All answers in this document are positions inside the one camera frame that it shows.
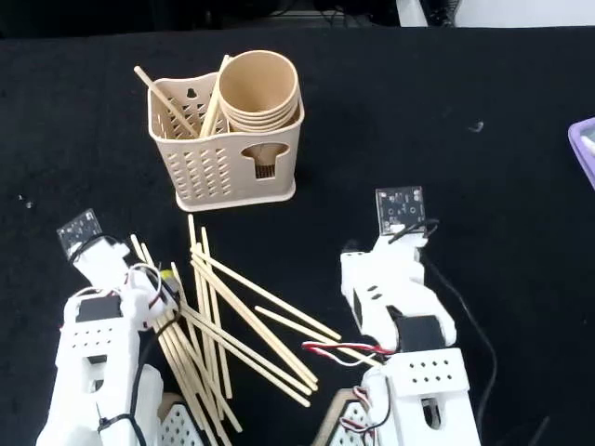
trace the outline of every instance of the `small camera board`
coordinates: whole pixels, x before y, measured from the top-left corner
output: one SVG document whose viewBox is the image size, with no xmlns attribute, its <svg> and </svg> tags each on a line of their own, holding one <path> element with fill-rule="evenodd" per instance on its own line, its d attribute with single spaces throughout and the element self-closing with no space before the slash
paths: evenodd
<svg viewBox="0 0 595 446">
<path fill-rule="evenodd" d="M 426 218 L 421 186 L 376 189 L 376 208 L 380 235 L 395 233 L 395 225 L 406 228 Z M 419 228 L 413 232 L 424 232 Z"/>
<path fill-rule="evenodd" d="M 74 220 L 58 228 L 57 233 L 64 254 L 70 258 L 79 246 L 91 237 L 101 234 L 101 226 L 93 209 L 87 209 Z"/>
</svg>

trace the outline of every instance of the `paper cup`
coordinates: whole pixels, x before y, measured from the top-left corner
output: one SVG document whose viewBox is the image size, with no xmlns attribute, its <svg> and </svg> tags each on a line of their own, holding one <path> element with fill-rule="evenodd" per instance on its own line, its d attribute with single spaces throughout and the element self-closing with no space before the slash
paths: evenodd
<svg viewBox="0 0 595 446">
<path fill-rule="evenodd" d="M 291 100 L 286 107 L 283 107 L 279 111 L 269 116 L 245 116 L 238 113 L 230 113 L 230 116 L 237 122 L 244 123 L 246 125 L 270 125 L 277 121 L 282 121 L 287 115 L 292 115 L 299 105 L 299 95 Z"/>
<path fill-rule="evenodd" d="M 263 132 L 276 130 L 285 126 L 289 120 L 296 114 L 299 102 L 297 101 L 291 109 L 286 111 L 283 116 L 278 118 L 263 120 L 263 121 L 246 121 L 244 119 L 235 119 L 235 117 L 228 117 L 228 120 L 238 128 L 243 128 L 246 132 Z"/>
<path fill-rule="evenodd" d="M 226 116 L 272 118 L 298 96 L 298 73 L 291 61 L 272 51 L 235 56 L 219 76 L 219 102 Z"/>
</svg>

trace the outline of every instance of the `cup rim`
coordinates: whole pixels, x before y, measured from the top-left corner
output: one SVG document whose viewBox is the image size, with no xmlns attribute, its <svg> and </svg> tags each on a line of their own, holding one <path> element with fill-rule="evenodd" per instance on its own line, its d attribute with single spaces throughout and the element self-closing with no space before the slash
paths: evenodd
<svg viewBox="0 0 595 446">
<path fill-rule="evenodd" d="M 286 107 L 284 110 L 276 113 L 276 115 L 272 116 L 272 117 L 266 117 L 266 118 L 260 118 L 260 119 L 255 119 L 255 118 L 248 118 L 245 116 L 239 116 L 236 115 L 234 113 L 228 113 L 228 112 L 224 112 L 226 117 L 230 117 L 233 119 L 233 121 L 241 123 L 241 124 L 245 124 L 245 125 L 250 125 L 250 126 L 262 126 L 262 125 L 270 125 L 270 124 L 274 124 L 277 121 L 282 121 L 283 119 L 285 119 L 285 117 L 287 115 L 292 115 L 293 113 L 296 112 L 296 108 L 298 107 L 299 104 L 299 100 L 296 100 L 295 103 L 290 103 L 288 104 L 288 107 Z"/>
<path fill-rule="evenodd" d="M 279 120 L 278 122 L 275 122 L 275 123 L 269 124 L 269 125 L 245 125 L 243 123 L 238 123 L 232 117 L 228 117 L 227 119 L 228 119 L 228 122 L 230 123 L 230 125 L 232 125 L 233 127 L 237 128 L 238 130 L 243 131 L 243 132 L 248 132 L 248 133 L 271 132 L 273 130 L 282 128 L 284 125 L 286 125 L 291 120 L 292 116 L 294 116 L 296 114 L 298 107 L 299 107 L 299 104 L 297 105 L 296 108 L 292 109 L 292 112 L 288 113 L 284 119 Z"/>
<path fill-rule="evenodd" d="M 231 114 L 237 113 L 237 114 L 244 114 L 246 116 L 252 116 L 252 117 L 265 117 L 265 116 L 268 116 L 270 114 L 274 114 L 275 112 L 277 112 L 280 109 L 282 109 L 283 107 L 285 107 L 296 96 L 297 91 L 298 91 L 298 71 L 296 70 L 296 67 L 294 66 L 294 64 L 292 63 L 292 61 L 289 60 L 288 58 L 286 58 L 283 54 L 279 54 L 279 53 L 276 53 L 274 51 L 269 51 L 269 50 L 266 50 L 266 49 L 255 49 L 255 50 L 246 51 L 245 53 L 242 53 L 242 54 L 239 54 L 237 56 L 234 56 L 227 63 L 227 65 L 225 67 L 223 67 L 223 70 L 219 74 L 219 78 L 223 75 L 223 73 L 225 72 L 225 70 L 228 70 L 229 67 L 231 67 L 231 65 L 236 60 L 241 59 L 241 58 L 244 58 L 244 57 L 249 57 L 250 55 L 257 54 L 257 53 L 259 53 L 259 54 L 270 54 L 270 55 L 273 55 L 274 57 L 277 57 L 279 59 L 283 59 L 288 64 L 289 68 L 291 69 L 292 73 L 294 74 L 294 84 L 293 84 L 293 87 L 291 89 L 291 93 L 289 94 L 289 96 L 281 104 L 277 105 L 276 107 L 274 107 L 272 109 L 269 109 L 269 110 L 266 110 L 266 111 L 243 111 L 243 110 L 240 110 L 240 109 L 236 109 L 227 100 L 225 100 L 225 98 L 223 97 L 223 95 L 221 95 L 221 89 L 220 89 L 219 82 L 217 82 L 218 99 L 221 102 L 221 109 L 222 110 L 224 108 L 227 108 L 228 110 L 232 111 Z"/>
</svg>

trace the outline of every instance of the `black tablecloth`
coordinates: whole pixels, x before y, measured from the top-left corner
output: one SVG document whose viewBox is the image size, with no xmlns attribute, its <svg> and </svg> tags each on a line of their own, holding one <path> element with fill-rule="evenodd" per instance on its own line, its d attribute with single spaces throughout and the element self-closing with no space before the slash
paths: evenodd
<svg viewBox="0 0 595 446">
<path fill-rule="evenodd" d="M 428 215 L 442 221 L 427 251 L 500 359 L 485 444 L 526 444 L 546 416 L 541 445 L 590 444 L 595 210 L 566 131 L 595 113 L 594 38 L 591 29 L 373 29 L 0 42 L 3 443 L 32 444 L 43 426 L 65 299 L 86 284 L 57 227 L 93 207 L 105 231 L 134 231 L 154 257 L 175 260 L 192 289 L 186 216 L 147 134 L 146 90 L 132 67 L 191 77 L 225 53 L 270 48 L 300 75 L 297 193 L 197 215 L 215 255 L 357 339 L 339 250 L 349 238 L 374 242 L 375 188 L 423 186 Z M 476 404 L 489 358 L 456 300 L 429 285 L 456 319 Z M 229 308 L 222 319 L 273 357 Z M 231 406 L 245 427 L 234 444 L 309 444 L 335 391 L 361 379 L 364 369 L 301 352 L 302 336 L 274 329 L 321 389 L 305 409 L 230 359 Z M 175 389 L 159 351 L 150 363 Z"/>
</svg>

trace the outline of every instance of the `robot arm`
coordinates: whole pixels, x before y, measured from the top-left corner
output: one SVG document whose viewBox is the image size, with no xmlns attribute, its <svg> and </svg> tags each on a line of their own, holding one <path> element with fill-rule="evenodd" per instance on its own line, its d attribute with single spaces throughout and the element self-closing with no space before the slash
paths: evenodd
<svg viewBox="0 0 595 446">
<path fill-rule="evenodd" d="M 455 322 L 424 285 L 419 263 L 428 241 L 421 188 L 377 190 L 377 210 L 372 251 L 340 257 L 341 292 L 360 332 L 395 352 L 362 381 L 374 444 L 479 446 L 465 364 L 450 348 Z"/>
<path fill-rule="evenodd" d="M 99 229 L 89 210 L 59 230 L 63 245 L 70 237 L 67 256 L 72 258 L 74 253 L 73 265 L 92 286 L 72 296 L 64 307 L 56 382 L 38 446 L 138 444 L 128 421 L 98 434 L 99 420 L 130 411 L 139 367 L 139 330 L 177 307 L 172 296 L 175 284 L 167 285 L 162 273 L 148 266 L 129 267 L 124 261 L 129 254 L 125 244 L 110 244 L 100 236 L 91 240 L 93 230 L 88 228 L 93 225 Z M 143 365 L 134 417 L 150 445 L 158 444 L 157 408 L 162 394 L 161 375 Z"/>
</svg>

